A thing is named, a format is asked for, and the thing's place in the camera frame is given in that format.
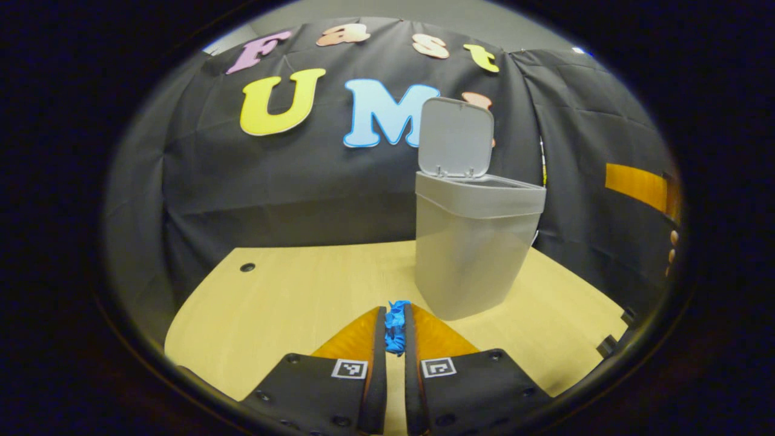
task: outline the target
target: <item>table surface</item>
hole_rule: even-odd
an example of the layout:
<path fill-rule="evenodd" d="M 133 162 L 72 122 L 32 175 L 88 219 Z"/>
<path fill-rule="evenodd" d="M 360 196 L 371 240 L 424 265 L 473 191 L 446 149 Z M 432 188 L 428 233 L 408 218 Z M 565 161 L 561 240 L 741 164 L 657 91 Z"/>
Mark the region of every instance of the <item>table surface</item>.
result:
<path fill-rule="evenodd" d="M 256 265 L 241 272 L 246 263 Z M 415 242 L 236 248 L 178 311 L 166 356 L 242 400 L 287 353 L 309 355 L 375 306 L 430 308 L 414 281 Z M 549 395 L 581 380 L 596 347 L 627 328 L 622 308 L 530 248 L 506 300 L 447 322 L 480 350 L 503 348 Z M 387 355 L 385 434 L 406 433 L 404 358 Z"/>

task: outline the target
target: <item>yellow letter u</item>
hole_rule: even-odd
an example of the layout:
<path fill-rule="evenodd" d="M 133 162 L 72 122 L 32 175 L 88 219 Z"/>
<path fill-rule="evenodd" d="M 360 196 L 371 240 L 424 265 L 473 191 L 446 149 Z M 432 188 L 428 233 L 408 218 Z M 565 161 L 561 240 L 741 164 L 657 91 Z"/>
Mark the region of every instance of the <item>yellow letter u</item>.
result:
<path fill-rule="evenodd" d="M 322 68 L 296 71 L 291 74 L 291 80 L 296 82 L 291 108 L 279 115 L 271 115 L 268 111 L 269 96 L 272 88 L 282 80 L 278 76 L 263 78 L 250 82 L 243 92 L 245 102 L 239 115 L 239 125 L 245 133 L 262 137 L 272 133 L 289 130 L 304 121 L 312 110 L 315 99 L 315 85 L 318 78 L 325 74 Z"/>

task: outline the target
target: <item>letter m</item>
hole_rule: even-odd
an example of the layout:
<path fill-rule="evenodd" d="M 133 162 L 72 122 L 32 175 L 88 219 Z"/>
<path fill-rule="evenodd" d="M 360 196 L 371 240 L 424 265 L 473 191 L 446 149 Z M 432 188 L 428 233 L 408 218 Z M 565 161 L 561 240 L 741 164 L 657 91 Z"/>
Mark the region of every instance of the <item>letter m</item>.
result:
<path fill-rule="evenodd" d="M 412 147 L 418 147 L 422 105 L 428 99 L 441 95 L 436 88 L 412 85 L 401 101 L 396 103 L 378 80 L 353 79 L 345 83 L 344 87 L 353 93 L 353 127 L 344 137 L 347 147 L 373 147 L 379 144 L 380 136 L 374 132 L 374 120 L 391 144 L 398 143 L 411 120 L 412 130 L 406 136 L 406 142 Z"/>

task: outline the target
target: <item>trash can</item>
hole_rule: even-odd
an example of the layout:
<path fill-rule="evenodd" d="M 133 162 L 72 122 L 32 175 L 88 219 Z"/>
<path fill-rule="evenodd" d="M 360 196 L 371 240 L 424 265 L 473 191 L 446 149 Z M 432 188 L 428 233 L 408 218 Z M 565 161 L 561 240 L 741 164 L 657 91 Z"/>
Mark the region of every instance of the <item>trash can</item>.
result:
<path fill-rule="evenodd" d="M 443 320 L 503 302 L 543 212 L 545 188 L 486 174 L 493 128 L 490 111 L 467 102 L 422 107 L 415 283 Z"/>

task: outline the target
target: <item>trash can lid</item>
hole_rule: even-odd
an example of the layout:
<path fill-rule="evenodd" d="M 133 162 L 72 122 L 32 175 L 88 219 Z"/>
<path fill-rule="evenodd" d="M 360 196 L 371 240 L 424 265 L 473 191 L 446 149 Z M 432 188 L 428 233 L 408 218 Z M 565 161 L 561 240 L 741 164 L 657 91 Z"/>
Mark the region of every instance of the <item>trash can lid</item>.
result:
<path fill-rule="evenodd" d="M 420 170 L 439 177 L 476 178 L 487 173 L 494 119 L 485 108 L 435 97 L 422 105 Z"/>

